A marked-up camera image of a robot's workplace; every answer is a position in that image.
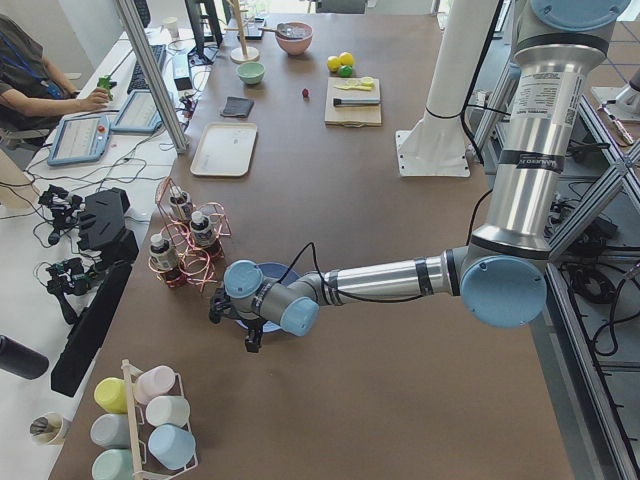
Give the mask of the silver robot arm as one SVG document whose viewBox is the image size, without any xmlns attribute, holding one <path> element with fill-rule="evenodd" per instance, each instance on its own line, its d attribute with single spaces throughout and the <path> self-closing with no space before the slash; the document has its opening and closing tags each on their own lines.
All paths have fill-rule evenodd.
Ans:
<svg viewBox="0 0 640 480">
<path fill-rule="evenodd" d="M 241 322 L 245 347 L 260 349 L 274 323 L 303 336 L 321 307 L 363 301 L 405 303 L 436 293 L 462 299 L 485 324 L 513 328 L 546 303 L 543 270 L 551 248 L 547 215 L 564 168 L 587 75 L 606 57 L 624 1 L 524 1 L 513 57 L 520 78 L 499 157 L 489 212 L 463 247 L 435 257 L 333 270 L 294 282 L 266 277 L 250 260 L 232 263 L 209 318 Z"/>
</svg>

